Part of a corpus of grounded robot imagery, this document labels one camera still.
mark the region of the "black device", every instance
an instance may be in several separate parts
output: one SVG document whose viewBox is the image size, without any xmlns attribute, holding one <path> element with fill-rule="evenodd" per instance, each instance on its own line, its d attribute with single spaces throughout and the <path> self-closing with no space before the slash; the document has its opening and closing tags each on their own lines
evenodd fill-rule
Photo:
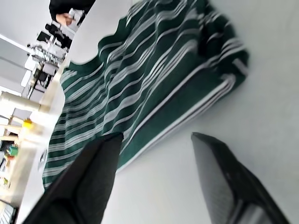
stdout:
<svg viewBox="0 0 299 224">
<path fill-rule="evenodd" d="M 47 40 L 50 40 L 51 36 L 43 31 L 41 31 L 37 37 L 37 41 L 43 41 L 47 43 Z"/>
<path fill-rule="evenodd" d="M 24 224 L 100 224 L 114 184 L 121 133 L 89 142 L 50 185 Z"/>
<path fill-rule="evenodd" d="M 222 141 L 193 133 L 199 180 L 213 224 L 288 224 L 267 190 Z"/>
</svg>

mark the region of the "white wall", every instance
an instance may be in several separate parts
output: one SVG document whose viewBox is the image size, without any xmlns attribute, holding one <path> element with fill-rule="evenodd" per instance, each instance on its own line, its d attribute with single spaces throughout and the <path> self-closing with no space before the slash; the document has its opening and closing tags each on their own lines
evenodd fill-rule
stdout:
<svg viewBox="0 0 299 224">
<path fill-rule="evenodd" d="M 26 72 L 22 67 L 24 67 L 28 58 L 27 52 L 2 39 L 0 39 L 0 49 L 0 77 L 14 82 L 15 85 L 21 85 L 21 81 Z M 5 82 L 0 82 L 0 85 L 6 87 Z"/>
<path fill-rule="evenodd" d="M 49 0 L 2 0 L 0 33 L 27 45 L 37 38 L 47 22 L 51 22 Z"/>
</svg>

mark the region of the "yellow object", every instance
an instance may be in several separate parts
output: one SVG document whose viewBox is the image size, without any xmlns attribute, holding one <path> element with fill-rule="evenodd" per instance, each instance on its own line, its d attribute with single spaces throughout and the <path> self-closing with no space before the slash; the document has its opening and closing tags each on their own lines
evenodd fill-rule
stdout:
<svg viewBox="0 0 299 224">
<path fill-rule="evenodd" d="M 23 122 L 22 127 L 31 128 L 32 127 L 32 121 L 30 119 L 25 119 L 24 122 Z"/>
</svg>

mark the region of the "green object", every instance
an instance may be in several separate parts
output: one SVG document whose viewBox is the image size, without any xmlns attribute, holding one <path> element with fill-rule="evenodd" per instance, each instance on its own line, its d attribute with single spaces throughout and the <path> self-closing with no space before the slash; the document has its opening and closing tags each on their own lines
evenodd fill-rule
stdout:
<svg viewBox="0 0 299 224">
<path fill-rule="evenodd" d="M 10 147 L 9 147 L 8 154 L 9 154 L 10 156 L 16 156 L 16 155 L 18 154 L 18 152 L 19 152 L 19 149 L 18 149 L 17 146 L 10 146 Z"/>
<path fill-rule="evenodd" d="M 94 59 L 71 63 L 61 77 L 65 105 L 50 140 L 45 187 L 105 134 L 124 134 L 118 167 L 128 165 L 247 75 L 245 47 L 207 0 L 140 1 L 98 47 Z"/>
</svg>

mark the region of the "hand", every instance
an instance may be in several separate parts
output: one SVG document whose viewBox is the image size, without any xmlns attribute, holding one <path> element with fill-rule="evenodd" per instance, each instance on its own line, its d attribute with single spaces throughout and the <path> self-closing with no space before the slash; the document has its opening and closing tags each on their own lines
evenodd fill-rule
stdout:
<svg viewBox="0 0 299 224">
<path fill-rule="evenodd" d="M 68 13 L 57 14 L 56 20 L 62 25 L 69 26 L 73 22 L 74 19 Z"/>
</svg>

